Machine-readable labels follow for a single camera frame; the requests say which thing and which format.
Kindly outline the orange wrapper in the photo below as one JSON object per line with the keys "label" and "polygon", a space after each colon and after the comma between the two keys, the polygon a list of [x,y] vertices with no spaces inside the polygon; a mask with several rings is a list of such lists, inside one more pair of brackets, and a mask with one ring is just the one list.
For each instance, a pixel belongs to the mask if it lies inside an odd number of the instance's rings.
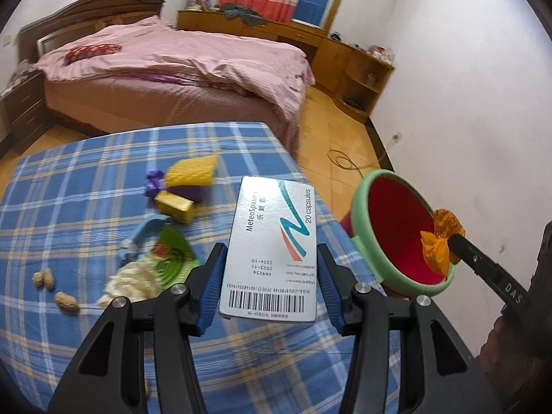
{"label": "orange wrapper", "polygon": [[453,235],[465,236],[466,231],[456,215],[440,208],[432,213],[433,231],[421,231],[422,255],[427,267],[447,278],[449,266],[456,265],[460,258],[450,252],[448,240]]}

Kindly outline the white tissue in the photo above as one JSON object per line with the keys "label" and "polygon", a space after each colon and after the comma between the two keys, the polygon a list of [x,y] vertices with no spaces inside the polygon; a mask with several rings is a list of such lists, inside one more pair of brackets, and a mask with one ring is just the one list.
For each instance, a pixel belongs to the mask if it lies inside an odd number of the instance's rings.
{"label": "white tissue", "polygon": [[161,280],[154,261],[142,257],[138,261],[122,266],[109,278],[96,304],[99,307],[107,307],[113,299],[122,296],[134,303],[158,297],[161,292]]}

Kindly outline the green snack wrapper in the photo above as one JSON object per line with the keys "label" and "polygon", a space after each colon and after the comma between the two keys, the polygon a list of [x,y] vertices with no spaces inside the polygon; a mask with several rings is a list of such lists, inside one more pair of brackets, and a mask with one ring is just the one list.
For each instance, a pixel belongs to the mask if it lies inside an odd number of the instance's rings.
{"label": "green snack wrapper", "polygon": [[164,226],[158,240],[145,256],[154,261],[163,290],[176,283],[184,283],[190,272],[199,266],[192,248],[171,224]]}

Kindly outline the light blue plastic hook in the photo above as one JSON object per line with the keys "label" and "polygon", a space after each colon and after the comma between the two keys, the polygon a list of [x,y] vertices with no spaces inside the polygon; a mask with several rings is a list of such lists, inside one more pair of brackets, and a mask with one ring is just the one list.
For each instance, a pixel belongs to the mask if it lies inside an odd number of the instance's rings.
{"label": "light blue plastic hook", "polygon": [[147,237],[153,232],[161,231],[168,222],[167,215],[154,214],[138,223],[138,226],[118,247],[116,254],[118,266],[124,266],[128,262],[134,261]]}

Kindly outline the small yellow box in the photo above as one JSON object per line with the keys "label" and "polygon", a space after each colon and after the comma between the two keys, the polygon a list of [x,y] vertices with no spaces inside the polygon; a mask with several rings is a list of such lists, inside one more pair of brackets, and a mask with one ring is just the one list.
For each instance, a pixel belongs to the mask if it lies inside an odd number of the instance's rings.
{"label": "small yellow box", "polygon": [[154,203],[158,210],[179,223],[189,224],[195,216],[194,202],[180,195],[174,195],[169,191],[160,191],[154,197]]}

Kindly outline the white medicine box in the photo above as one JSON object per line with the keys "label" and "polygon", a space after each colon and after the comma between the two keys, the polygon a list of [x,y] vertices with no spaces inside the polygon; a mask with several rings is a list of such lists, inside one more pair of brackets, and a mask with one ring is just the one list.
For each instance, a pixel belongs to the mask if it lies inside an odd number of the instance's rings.
{"label": "white medicine box", "polygon": [[220,315],[315,322],[316,244],[312,185],[243,177],[229,237]]}

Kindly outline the red bin with green rim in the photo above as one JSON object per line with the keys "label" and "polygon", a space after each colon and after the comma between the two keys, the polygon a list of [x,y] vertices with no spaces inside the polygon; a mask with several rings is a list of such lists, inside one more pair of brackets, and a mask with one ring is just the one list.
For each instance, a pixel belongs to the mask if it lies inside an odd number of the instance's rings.
{"label": "red bin with green rim", "polygon": [[432,213],[423,196],[392,171],[372,171],[357,186],[341,226],[388,295],[435,296],[451,284],[453,265],[442,275],[423,258],[420,233],[433,230]]}

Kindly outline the blue plaid tablecloth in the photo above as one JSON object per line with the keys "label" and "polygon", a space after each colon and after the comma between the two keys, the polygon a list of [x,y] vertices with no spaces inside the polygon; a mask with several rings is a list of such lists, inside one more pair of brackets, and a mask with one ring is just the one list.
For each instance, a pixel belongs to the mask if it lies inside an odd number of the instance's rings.
{"label": "blue plaid tablecloth", "polygon": [[[217,167],[193,220],[154,223],[152,172],[214,155]],[[246,175],[304,182],[294,159],[259,122],[135,130],[22,158],[1,200],[1,376],[5,413],[42,413],[102,313],[99,299],[123,265],[150,297],[185,279],[230,236]],[[192,341],[211,413],[335,413],[353,352],[324,306],[310,324],[215,318]]]}

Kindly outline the purple wrapper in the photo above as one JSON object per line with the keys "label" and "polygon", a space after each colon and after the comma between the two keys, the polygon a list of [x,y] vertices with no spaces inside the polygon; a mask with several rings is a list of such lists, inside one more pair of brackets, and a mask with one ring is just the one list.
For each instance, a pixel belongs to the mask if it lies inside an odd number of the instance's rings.
{"label": "purple wrapper", "polygon": [[146,177],[145,195],[154,199],[161,191],[168,191],[170,194],[179,195],[195,203],[202,202],[207,196],[205,186],[167,186],[165,184],[165,173],[161,170],[150,171]]}

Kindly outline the yellow sponge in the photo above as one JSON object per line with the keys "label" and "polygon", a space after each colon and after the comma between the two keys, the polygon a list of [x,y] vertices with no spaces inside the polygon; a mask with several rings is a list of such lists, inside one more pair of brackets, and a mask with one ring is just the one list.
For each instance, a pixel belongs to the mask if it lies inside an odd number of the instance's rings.
{"label": "yellow sponge", "polygon": [[212,185],[217,162],[216,154],[175,162],[167,169],[165,184],[167,187]]}

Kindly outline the long wooden cabinet desk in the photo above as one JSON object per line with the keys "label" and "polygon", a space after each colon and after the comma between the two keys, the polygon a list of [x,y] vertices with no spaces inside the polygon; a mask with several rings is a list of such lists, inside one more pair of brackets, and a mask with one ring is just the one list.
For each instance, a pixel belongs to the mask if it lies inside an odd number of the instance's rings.
{"label": "long wooden cabinet desk", "polygon": [[177,27],[188,31],[263,38],[293,45],[305,52],[315,86],[331,96],[334,104],[363,124],[368,122],[394,66],[378,52],[368,53],[330,38],[327,32],[298,23],[267,22],[248,25],[241,18],[229,20],[218,11],[180,10]]}

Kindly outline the dark wooden nightstand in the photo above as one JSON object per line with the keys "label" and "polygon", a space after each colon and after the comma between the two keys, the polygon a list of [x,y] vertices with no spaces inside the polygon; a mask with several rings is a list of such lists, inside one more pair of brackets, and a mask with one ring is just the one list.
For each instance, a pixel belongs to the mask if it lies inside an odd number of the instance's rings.
{"label": "dark wooden nightstand", "polygon": [[45,100],[44,75],[36,71],[1,97],[1,114],[11,146],[26,151],[52,126]]}

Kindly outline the wooden bed with headboard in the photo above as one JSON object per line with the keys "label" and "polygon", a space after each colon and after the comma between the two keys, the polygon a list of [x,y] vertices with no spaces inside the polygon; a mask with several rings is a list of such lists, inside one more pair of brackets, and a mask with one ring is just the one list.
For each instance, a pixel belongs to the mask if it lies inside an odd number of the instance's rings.
{"label": "wooden bed with headboard", "polygon": [[18,54],[45,79],[47,106],[119,133],[206,121],[261,121],[292,155],[313,74],[297,47],[176,29],[161,0],[80,0],[21,28]]}

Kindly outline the red floral pillow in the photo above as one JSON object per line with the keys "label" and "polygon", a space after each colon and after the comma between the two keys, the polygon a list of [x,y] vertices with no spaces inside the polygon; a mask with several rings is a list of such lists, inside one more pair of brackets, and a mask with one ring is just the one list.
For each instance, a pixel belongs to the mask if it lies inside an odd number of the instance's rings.
{"label": "red floral pillow", "polygon": [[75,63],[77,61],[96,56],[115,54],[121,50],[122,45],[112,43],[77,46],[69,50],[66,54],[65,65],[68,66],[70,63]]}

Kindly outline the dark clothes pile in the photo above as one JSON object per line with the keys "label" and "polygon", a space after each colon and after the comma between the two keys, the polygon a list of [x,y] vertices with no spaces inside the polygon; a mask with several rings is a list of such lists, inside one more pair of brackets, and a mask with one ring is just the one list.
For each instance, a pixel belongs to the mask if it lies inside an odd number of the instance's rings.
{"label": "dark clothes pile", "polygon": [[222,12],[228,20],[241,19],[245,25],[257,26],[265,25],[268,20],[255,10],[236,3],[224,3],[220,6]]}

